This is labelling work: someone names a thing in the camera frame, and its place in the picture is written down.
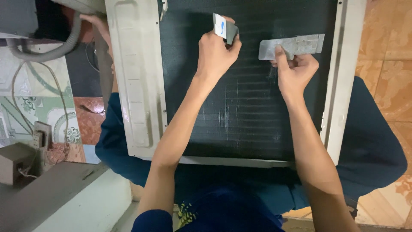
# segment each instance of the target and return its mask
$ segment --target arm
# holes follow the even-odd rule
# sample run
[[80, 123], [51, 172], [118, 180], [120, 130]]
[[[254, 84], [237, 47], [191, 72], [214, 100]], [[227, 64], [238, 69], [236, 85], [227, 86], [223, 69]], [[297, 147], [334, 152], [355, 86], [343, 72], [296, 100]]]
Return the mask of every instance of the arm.
[[197, 114], [217, 81], [236, 61], [240, 47], [238, 36], [229, 49], [226, 49], [223, 38], [213, 31], [200, 39], [197, 72], [154, 152], [138, 215], [152, 209], [173, 213], [174, 174], [189, 142]]
[[342, 185], [306, 108], [303, 91], [319, 67], [312, 55], [287, 61], [276, 47], [279, 89], [286, 102], [292, 129], [296, 169], [307, 192], [317, 231], [359, 231], [346, 206]]

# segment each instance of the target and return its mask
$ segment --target electrical wire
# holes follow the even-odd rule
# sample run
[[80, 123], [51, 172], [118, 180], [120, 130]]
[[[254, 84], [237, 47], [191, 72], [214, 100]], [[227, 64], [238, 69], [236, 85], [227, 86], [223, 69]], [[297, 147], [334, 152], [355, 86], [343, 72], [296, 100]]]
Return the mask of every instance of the electrical wire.
[[[20, 111], [19, 106], [17, 105], [16, 97], [15, 97], [15, 93], [14, 93], [14, 85], [15, 85], [15, 82], [16, 82], [16, 77], [17, 77], [19, 71], [21, 70], [21, 67], [22, 67], [26, 62], [27, 62], [27, 61], [23, 60], [23, 61], [20, 63], [19, 67], [17, 68], [16, 72], [14, 73], [14, 76], [13, 76], [13, 79], [12, 79], [12, 99], [13, 99], [14, 106], [16, 107], [18, 113], [19, 113], [20, 116], [23, 118], [24, 122], [27, 124], [28, 128], [30, 129], [31, 134], [33, 135], [33, 129], [32, 129], [32, 127], [30, 126], [30, 123], [29, 123], [28, 119], [27, 119], [27, 118], [23, 115], [23, 113]], [[57, 89], [59, 90], [60, 98], [61, 98], [61, 101], [62, 101], [62, 103], [63, 103], [64, 114], [65, 114], [65, 117], [66, 117], [66, 129], [64, 130], [64, 147], [63, 147], [63, 150], [62, 150], [61, 155], [60, 155], [59, 158], [56, 160], [56, 163], [55, 163], [55, 164], [57, 164], [62, 156], [64, 156], [64, 159], [63, 159], [62, 161], [65, 161], [65, 160], [67, 159], [67, 156], [68, 156], [68, 153], [69, 153], [69, 150], [70, 150], [69, 143], [68, 143], [68, 140], [67, 140], [67, 131], [68, 131], [68, 128], [69, 128], [69, 118], [68, 118], [68, 114], [67, 114], [66, 103], [65, 103], [64, 98], [63, 98], [63, 92], [61, 91], [61, 88], [60, 88], [60, 85], [59, 85], [59, 82], [58, 82], [58, 80], [57, 80], [56, 75], [54, 74], [53, 70], [52, 70], [49, 66], [47, 66], [47, 65], [45, 65], [45, 64], [43, 64], [43, 63], [38, 63], [38, 64], [41, 64], [41, 65], [45, 66], [45, 67], [49, 70], [49, 72], [51, 73], [51, 75], [53, 76], [54, 82], [56, 83]], [[25, 174], [24, 174], [24, 171], [25, 171], [25, 170], [23, 170], [22, 172], [20, 172], [20, 171], [19, 171], [19, 172], [20, 172], [22, 175], [24, 175], [24, 176], [31, 176], [31, 175], [27, 175], [27, 172], [30, 170], [32, 164], [31, 164], [27, 169], [25, 169], [25, 170], [27, 170]]]
[[85, 47], [85, 49], [84, 49], [84, 52], [86, 53], [86, 58], [87, 58], [87, 61], [88, 61], [89, 64], [90, 64], [90, 66], [91, 66], [94, 70], [96, 70], [96, 72], [100, 73], [100, 70], [99, 70], [97, 67], [95, 67], [95, 66], [90, 62], [89, 54], [87, 53], [87, 48], [89, 47], [89, 45], [90, 45], [93, 41], [94, 41], [94, 37], [91, 39], [90, 42], [88, 42], [88, 43], [86, 44], [86, 47]]

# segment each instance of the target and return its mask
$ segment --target forearm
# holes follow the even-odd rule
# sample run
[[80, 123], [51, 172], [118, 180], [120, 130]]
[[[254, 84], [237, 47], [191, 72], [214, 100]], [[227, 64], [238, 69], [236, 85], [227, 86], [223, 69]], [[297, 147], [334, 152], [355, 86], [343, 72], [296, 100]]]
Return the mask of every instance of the forearm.
[[303, 185], [343, 194], [336, 167], [327, 153], [303, 97], [288, 104], [298, 175]]
[[152, 158], [152, 166], [176, 168], [188, 142], [197, 114], [210, 90], [202, 88], [195, 76], [172, 121], [169, 123]]

